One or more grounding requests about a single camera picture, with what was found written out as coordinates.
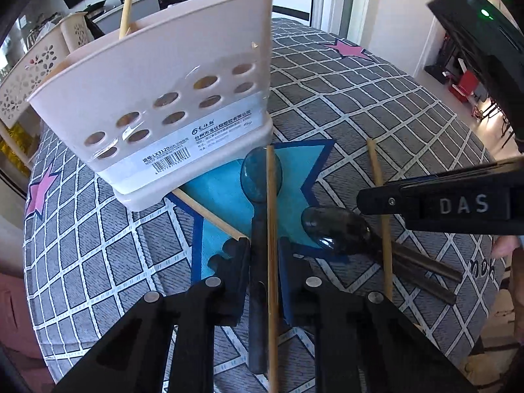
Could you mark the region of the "person's right hand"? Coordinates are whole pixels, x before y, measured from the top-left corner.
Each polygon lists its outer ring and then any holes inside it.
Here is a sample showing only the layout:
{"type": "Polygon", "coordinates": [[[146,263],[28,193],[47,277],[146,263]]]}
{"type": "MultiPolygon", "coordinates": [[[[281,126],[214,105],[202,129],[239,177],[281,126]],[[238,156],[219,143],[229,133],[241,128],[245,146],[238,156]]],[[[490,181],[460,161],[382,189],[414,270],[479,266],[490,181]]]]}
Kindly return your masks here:
{"type": "Polygon", "coordinates": [[[522,247],[522,236],[500,236],[492,247],[491,255],[494,258],[503,258],[511,255],[515,249],[522,247]]]}

